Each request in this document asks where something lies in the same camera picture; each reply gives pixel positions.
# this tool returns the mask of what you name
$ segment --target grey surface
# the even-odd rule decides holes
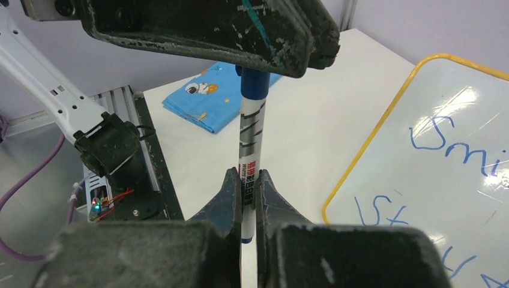
[[[357,6],[357,0],[344,0],[341,8],[341,16],[339,18],[339,31],[351,29],[352,21],[354,20],[355,7]]]
[[[259,287],[264,283],[267,287],[273,287],[270,282],[269,268],[269,239],[274,230],[286,223],[311,223],[300,214],[279,192],[267,170],[260,171],[259,186],[256,189],[254,201],[256,203],[256,261]]]
[[[215,224],[223,235],[237,234],[240,241],[240,225],[242,222],[241,184],[236,168],[226,171],[221,190],[189,220],[210,221]]]
[[[217,247],[213,245],[216,234],[212,224],[183,221],[68,226],[51,245],[50,262],[39,273],[34,286],[217,287],[202,283],[214,274],[208,272],[206,267],[212,264],[206,260]]]
[[[509,1],[358,1],[353,28],[413,64],[440,52],[509,72]]]
[[[343,1],[322,2],[338,20]],[[89,96],[128,84],[144,91],[196,75],[214,62],[117,47],[88,36],[79,21],[36,22],[25,16],[19,0],[10,3],[9,13],[28,39]],[[0,87],[0,114],[8,119],[42,110],[3,73]]]
[[[283,224],[269,247],[267,287],[451,287],[435,246],[411,227]]]
[[[37,166],[60,136],[55,124],[0,144],[0,196]],[[0,213],[0,235],[16,251],[40,254],[64,227],[72,185],[83,178],[79,153],[65,142],[60,153],[7,202]],[[18,262],[0,252],[0,287],[26,288],[39,263]]]

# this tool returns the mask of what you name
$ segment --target yellow whiteboard frame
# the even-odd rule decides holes
[[[429,61],[431,61],[433,59],[439,59],[439,58],[451,60],[451,61],[456,62],[458,64],[467,66],[467,67],[472,68],[472,69],[476,69],[476,70],[481,71],[481,72],[484,72],[484,73],[486,73],[488,75],[500,78],[502,80],[509,81],[509,74],[507,74],[505,72],[501,72],[501,71],[498,71],[498,70],[495,70],[495,69],[483,66],[481,64],[474,63],[472,61],[469,61],[469,60],[466,60],[466,59],[463,59],[461,57],[454,56],[454,55],[451,55],[451,54],[448,54],[448,53],[438,53],[438,54],[434,54],[434,55],[431,55],[431,56],[428,56],[428,57],[424,58],[421,62],[419,62],[419,64],[417,64],[415,66],[415,68],[412,71],[412,73],[410,73],[410,76],[408,76],[408,78],[404,82],[404,84],[401,87],[401,89],[399,90],[399,92],[394,97],[394,99],[391,102],[391,104],[389,105],[389,107],[387,107],[387,110],[385,111],[384,115],[382,116],[382,118],[380,118],[380,120],[376,124],[375,128],[373,129],[371,134],[368,136],[368,138],[366,139],[366,141],[362,145],[362,147],[359,150],[359,152],[357,152],[357,155],[355,156],[354,160],[350,163],[350,165],[346,169],[345,173],[343,174],[341,179],[339,179],[339,182],[336,184],[336,187],[334,187],[332,193],[329,195],[329,197],[325,201],[325,203],[324,203],[324,205],[322,207],[322,218],[324,219],[325,223],[330,224],[329,219],[327,219],[327,212],[326,212],[327,211],[327,206],[329,205],[329,203],[331,203],[332,199],[334,198],[334,196],[338,192],[339,188],[343,185],[343,183],[345,182],[345,180],[348,177],[348,175],[350,175],[350,172],[354,169],[355,165],[357,164],[359,159],[362,157],[362,155],[364,154],[364,151],[370,145],[370,143],[373,140],[373,138],[375,138],[376,133],[378,133],[378,131],[380,130],[380,128],[384,124],[385,120],[389,117],[389,115],[391,114],[391,112],[395,108],[396,104],[399,102],[399,100],[401,99],[401,97],[405,93],[406,88],[408,88],[408,85],[410,85],[410,82],[412,82],[412,80],[414,79],[415,75],[417,74],[417,72],[419,72],[419,69],[421,69],[421,67],[424,64],[428,63]]]

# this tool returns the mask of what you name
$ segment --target cartoon print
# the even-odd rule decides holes
[[[185,91],[189,94],[212,94],[217,91],[218,86],[216,84],[207,84],[205,82],[202,83],[191,83],[185,87]]]

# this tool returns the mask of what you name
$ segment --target marker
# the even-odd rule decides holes
[[[255,235],[255,183],[260,175],[260,156],[265,117],[265,99],[269,93],[270,73],[236,67],[241,76],[239,176],[242,191],[242,243]]]

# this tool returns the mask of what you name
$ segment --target red wire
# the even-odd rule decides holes
[[[132,192],[134,192],[134,190],[133,190],[133,189],[127,189],[127,191],[126,191],[126,192],[123,192],[123,193],[121,193],[121,194],[119,194],[119,195],[117,195],[117,196],[113,197],[111,200],[109,200],[109,202],[108,202],[108,203],[106,203],[106,204],[104,205],[104,207],[107,207],[107,206],[111,205],[111,204],[113,203],[113,201],[115,201],[116,199],[118,199],[118,201],[119,201],[119,202],[120,202],[120,201],[122,201],[122,199],[124,199],[125,195],[129,195],[129,194],[131,194]],[[113,212],[113,210],[115,210],[115,206],[113,206],[113,208],[111,208],[111,209],[109,209],[108,211],[106,211],[106,213],[104,213],[103,215],[99,216],[99,218],[97,218],[97,219],[96,219],[96,221],[101,220],[101,219],[102,219],[102,218],[104,218],[106,215],[108,215],[108,214],[110,214],[111,212]]]
[[[111,212],[113,212],[113,210],[115,210],[115,207],[109,209],[108,211],[106,211],[106,213],[104,213],[103,215],[99,216],[99,218],[97,218],[96,221],[99,221],[101,220],[102,218],[104,218],[106,215],[110,214]]]
[[[113,201],[115,201],[116,199],[119,199],[120,197],[124,197],[125,195],[128,195],[128,194],[131,194],[132,192],[134,192],[133,189],[127,189],[126,192],[123,192],[123,193],[111,198],[106,204],[103,204],[103,207],[110,206],[113,203]]]

